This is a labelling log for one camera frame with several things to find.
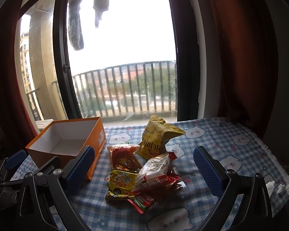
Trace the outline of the gold noodle snack packet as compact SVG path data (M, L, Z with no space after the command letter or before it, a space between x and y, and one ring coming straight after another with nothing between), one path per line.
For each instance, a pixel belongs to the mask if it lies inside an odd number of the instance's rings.
M137 173L113 169L109 176L105 200L109 202L132 198L137 176Z

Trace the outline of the clear red spicy snack pack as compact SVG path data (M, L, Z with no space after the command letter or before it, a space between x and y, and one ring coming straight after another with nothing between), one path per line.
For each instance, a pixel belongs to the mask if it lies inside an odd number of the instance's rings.
M111 161L111 169L138 172L142 168L142 165L135 156L135 153L140 150L140 145L115 144L108 146L107 150Z

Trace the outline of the red spicy strip packet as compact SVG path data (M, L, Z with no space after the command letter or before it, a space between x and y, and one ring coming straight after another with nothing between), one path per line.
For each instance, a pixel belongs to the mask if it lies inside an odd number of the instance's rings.
M144 214L144 212L155 203L162 202L168 197L175 195L181 189L179 185L180 181L180 175L167 174L166 181L160 186L140 191L136 193L135 196L127 199L127 202L129 202L138 213Z

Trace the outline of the white red cracker bag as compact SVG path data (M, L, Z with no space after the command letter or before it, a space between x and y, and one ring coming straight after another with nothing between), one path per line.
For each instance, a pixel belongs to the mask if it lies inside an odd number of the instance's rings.
M132 193L149 192L180 180L180 176L169 170L170 154L165 152L147 160L138 173Z

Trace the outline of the yellow Korean chip bag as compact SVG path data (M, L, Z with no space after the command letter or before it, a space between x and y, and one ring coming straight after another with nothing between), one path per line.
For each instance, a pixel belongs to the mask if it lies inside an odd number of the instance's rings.
M140 149L136 152L146 160L166 152L165 145L172 139L186 134L184 130L167 123L163 118L151 115L145 127Z

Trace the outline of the red curtain left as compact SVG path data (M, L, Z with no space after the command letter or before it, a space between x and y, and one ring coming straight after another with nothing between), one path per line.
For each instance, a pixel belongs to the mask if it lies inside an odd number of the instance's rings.
M24 149L37 132L29 119L18 85L15 34L22 0L4 0L0 7L0 128L4 142Z

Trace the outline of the orange cardboard box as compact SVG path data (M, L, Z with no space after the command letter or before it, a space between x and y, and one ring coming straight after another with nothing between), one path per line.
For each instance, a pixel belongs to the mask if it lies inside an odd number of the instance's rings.
M95 152L85 180L91 180L99 156L106 143L106 134L100 117L53 121L27 146L26 150L38 167L57 156L61 167L74 159L85 146Z

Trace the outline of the air conditioner outdoor unit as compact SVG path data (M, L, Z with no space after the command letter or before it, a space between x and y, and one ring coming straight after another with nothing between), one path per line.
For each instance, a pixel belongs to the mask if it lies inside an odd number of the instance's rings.
M42 132L49 124L51 124L54 120L53 119L44 119L40 121L36 121L35 124L40 132Z

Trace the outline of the blue checked tablecloth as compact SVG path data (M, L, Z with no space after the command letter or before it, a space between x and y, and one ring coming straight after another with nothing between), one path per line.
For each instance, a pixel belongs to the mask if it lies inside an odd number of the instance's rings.
M171 139L166 148L178 155L173 165L183 180L183 190L169 202L153 205L144 214L127 201L107 202L111 169L108 151L103 149L93 178L71 198L91 230L196 230L217 201L194 163L193 151L197 146L203 146L224 168L231 168L239 175L261 173L266 182L287 186L286 193L271 194L273 214L289 200L289 175L250 130L225 118L181 121L177 126L185 134Z

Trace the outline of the balcony railing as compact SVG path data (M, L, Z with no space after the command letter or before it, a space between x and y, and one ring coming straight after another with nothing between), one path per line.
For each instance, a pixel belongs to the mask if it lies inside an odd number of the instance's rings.
M124 120L177 115L174 60L117 65L73 76L82 117Z

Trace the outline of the hanging grey towel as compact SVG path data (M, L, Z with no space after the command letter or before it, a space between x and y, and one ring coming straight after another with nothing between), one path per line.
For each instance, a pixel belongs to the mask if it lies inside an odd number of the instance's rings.
M68 0L67 32L71 46L75 51L84 48L84 41L80 20L80 4L82 0Z

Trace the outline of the hanging white towel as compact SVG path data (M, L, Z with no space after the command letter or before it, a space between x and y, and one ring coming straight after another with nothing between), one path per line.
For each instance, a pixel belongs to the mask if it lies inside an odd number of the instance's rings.
M95 27L99 27L100 20L102 19L102 14L108 11L109 0L94 0L93 9L95 10Z

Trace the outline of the brown curtain right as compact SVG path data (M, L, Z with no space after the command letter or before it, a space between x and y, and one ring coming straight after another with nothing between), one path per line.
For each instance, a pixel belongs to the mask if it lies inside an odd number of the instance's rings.
M289 134L289 0L209 0L221 60L219 114Z

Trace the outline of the black window frame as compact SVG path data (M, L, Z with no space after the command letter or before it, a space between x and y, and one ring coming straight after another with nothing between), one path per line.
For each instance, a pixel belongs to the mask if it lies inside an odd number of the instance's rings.
M68 118L80 118L81 113L72 88L66 36L68 0L55 0L53 22L54 60L59 89ZM169 0L174 27L177 60L177 119L198 118L200 91L200 53L191 0Z

